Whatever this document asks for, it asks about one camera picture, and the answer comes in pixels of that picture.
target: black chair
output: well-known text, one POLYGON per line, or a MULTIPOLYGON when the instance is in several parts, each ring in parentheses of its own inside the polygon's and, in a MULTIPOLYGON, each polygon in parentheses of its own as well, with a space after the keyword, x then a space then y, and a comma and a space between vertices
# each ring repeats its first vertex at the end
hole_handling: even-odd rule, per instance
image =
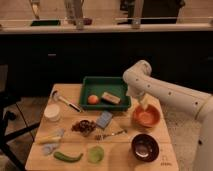
POLYGON ((37 128, 39 126, 39 123, 28 126, 24 115, 17 104, 17 102, 21 100, 20 96, 6 88, 7 70, 7 65, 0 65, 0 149, 22 171, 25 170, 24 165, 10 150, 10 147, 7 142, 27 132, 30 133, 34 141, 34 137, 30 131, 37 128), (6 111, 4 114, 4 108, 10 105, 16 105, 18 111, 21 114, 22 119, 24 120, 26 127, 5 135, 5 131, 8 126, 8 121, 14 120, 16 118, 16 115, 10 111, 6 111))

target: dark cabinet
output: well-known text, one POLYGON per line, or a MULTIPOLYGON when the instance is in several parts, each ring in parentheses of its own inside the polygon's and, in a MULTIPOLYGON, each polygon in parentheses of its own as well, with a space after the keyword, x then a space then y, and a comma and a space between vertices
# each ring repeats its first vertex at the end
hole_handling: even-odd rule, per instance
POLYGON ((49 95, 54 83, 122 76, 141 59, 152 76, 212 91, 212 32, 0 35, 8 84, 24 96, 49 95))

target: food item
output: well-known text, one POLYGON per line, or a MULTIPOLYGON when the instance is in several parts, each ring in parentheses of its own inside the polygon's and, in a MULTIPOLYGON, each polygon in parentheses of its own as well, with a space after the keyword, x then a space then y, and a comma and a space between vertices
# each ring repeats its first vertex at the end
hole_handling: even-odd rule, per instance
POLYGON ((36 139, 37 144, 46 144, 46 143, 58 143, 61 140, 61 136, 46 136, 36 139))
POLYGON ((89 104, 95 105, 95 104, 99 103, 99 98, 98 98, 98 96, 96 96, 96 95, 93 94, 93 95, 90 95, 88 97, 87 102, 89 104))
POLYGON ((101 116, 97 119, 96 124, 102 129, 105 129, 107 125, 110 123, 111 119, 112 119, 112 113, 108 111, 103 111, 101 113, 101 116))
POLYGON ((99 163, 104 158, 104 149, 101 146, 94 146, 88 150, 88 161, 99 163))
POLYGON ((101 96, 101 99, 109 102, 109 103, 112 103, 112 104, 119 104, 121 99, 115 95, 112 95, 108 92, 104 92, 103 95, 101 96))
POLYGON ((73 163, 73 162, 77 162, 77 161, 81 160, 83 153, 79 154, 79 156, 77 156, 77 157, 70 157, 59 151, 56 151, 53 156, 58 160, 73 163))
POLYGON ((72 131, 79 131, 84 136, 88 136, 95 129, 96 129, 96 123, 94 121, 88 121, 88 120, 82 120, 80 122, 76 122, 76 124, 72 126, 72 131))

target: white container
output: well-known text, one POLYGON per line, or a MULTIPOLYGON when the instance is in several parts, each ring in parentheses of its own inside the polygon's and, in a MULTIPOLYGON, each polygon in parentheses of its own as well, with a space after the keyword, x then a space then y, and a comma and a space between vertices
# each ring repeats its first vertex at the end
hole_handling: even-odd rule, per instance
POLYGON ((47 105, 44 110, 44 116, 49 121, 58 121, 60 119, 60 107, 57 104, 47 105))

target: orange bowl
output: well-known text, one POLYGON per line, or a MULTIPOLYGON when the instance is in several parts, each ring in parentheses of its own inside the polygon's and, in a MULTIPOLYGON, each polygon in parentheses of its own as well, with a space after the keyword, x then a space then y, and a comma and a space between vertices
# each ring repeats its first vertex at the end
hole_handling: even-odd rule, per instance
POLYGON ((133 120, 145 127, 154 127, 160 121, 160 112, 153 105, 148 105, 144 110, 141 105, 138 105, 133 112, 133 120))

